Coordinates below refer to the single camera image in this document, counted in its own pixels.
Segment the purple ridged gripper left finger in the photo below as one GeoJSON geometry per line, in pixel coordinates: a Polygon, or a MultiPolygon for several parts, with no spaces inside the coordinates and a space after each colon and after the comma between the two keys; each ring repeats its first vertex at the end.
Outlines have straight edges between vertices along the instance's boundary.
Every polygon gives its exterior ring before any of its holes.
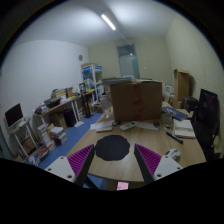
{"type": "Polygon", "coordinates": [[[94,145],[89,145],[68,157],[59,156],[46,168],[46,171],[83,186],[87,180],[88,170],[93,157],[94,145]]]}

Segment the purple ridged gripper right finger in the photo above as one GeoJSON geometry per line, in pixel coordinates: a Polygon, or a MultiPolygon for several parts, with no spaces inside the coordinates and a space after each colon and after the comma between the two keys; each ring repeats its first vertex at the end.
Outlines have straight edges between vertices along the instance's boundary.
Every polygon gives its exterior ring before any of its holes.
{"type": "Polygon", "coordinates": [[[177,160],[166,156],[166,154],[160,156],[139,144],[136,144],[134,147],[134,155],[145,184],[152,183],[182,169],[177,160]]]}

